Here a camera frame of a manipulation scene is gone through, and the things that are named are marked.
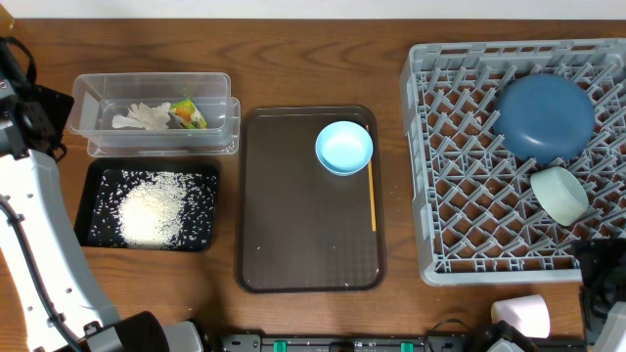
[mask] dark blue bowl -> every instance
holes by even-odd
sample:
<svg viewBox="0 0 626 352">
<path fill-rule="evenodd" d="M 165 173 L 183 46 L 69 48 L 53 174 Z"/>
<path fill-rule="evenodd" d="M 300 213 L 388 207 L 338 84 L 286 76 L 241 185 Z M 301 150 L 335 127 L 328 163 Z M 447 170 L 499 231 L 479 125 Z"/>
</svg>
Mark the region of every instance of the dark blue bowl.
<svg viewBox="0 0 626 352">
<path fill-rule="evenodd" d="M 494 124 L 504 146 L 522 160 L 541 164 L 579 156 L 594 133 L 594 106 L 575 83 L 553 74 L 533 74 L 507 87 Z"/>
</svg>

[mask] plastic crate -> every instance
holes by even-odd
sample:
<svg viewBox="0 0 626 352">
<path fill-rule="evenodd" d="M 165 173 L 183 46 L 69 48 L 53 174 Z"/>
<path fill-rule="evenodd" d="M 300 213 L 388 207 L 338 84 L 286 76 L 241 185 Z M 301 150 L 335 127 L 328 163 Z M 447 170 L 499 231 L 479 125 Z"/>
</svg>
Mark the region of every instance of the plastic crate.
<svg viewBox="0 0 626 352">
<path fill-rule="evenodd" d="M 404 129 L 413 172 L 420 272 L 433 286 L 580 281 L 578 239 L 624 238 L 626 230 L 626 40 L 555 40 L 414 46 L 401 74 Z M 596 108 L 592 141 L 560 165 L 592 206 L 563 227 L 541 208 L 529 175 L 542 169 L 503 147 L 494 104 L 528 74 L 562 75 Z"/>
</svg>

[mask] light blue bowl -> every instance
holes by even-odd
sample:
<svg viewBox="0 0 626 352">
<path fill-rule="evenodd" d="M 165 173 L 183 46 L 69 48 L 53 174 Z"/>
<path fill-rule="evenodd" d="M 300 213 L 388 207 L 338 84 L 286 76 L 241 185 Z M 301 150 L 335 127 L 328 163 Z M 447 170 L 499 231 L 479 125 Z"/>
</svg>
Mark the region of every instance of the light blue bowl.
<svg viewBox="0 0 626 352">
<path fill-rule="evenodd" d="M 337 176 L 349 176 L 364 168 L 373 151 L 372 137 L 354 122 L 331 123 L 315 141 L 317 158 Z"/>
</svg>

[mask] white wall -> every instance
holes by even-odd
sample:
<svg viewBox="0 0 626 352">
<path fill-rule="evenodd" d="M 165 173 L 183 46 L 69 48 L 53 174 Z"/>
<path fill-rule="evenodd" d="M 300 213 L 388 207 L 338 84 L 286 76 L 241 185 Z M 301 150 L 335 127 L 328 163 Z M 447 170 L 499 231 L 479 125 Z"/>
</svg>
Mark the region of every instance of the white wall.
<svg viewBox="0 0 626 352">
<path fill-rule="evenodd" d="M 626 0 L 0 0 L 16 19 L 600 19 Z"/>
</svg>

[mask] blue bowl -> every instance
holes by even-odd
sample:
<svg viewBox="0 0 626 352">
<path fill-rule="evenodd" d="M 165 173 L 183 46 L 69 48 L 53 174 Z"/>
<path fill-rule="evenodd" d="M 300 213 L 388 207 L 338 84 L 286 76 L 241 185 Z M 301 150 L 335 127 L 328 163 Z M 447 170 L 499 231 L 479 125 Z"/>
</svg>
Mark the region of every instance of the blue bowl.
<svg viewBox="0 0 626 352">
<path fill-rule="evenodd" d="M 373 151 L 372 137 L 354 122 L 331 123 L 315 141 L 317 158 L 337 176 L 349 176 L 364 168 Z"/>
<path fill-rule="evenodd" d="M 531 74 L 507 87 L 493 128 L 522 160 L 548 164 L 579 156 L 594 133 L 594 107 L 582 88 L 554 74 Z"/>
</svg>

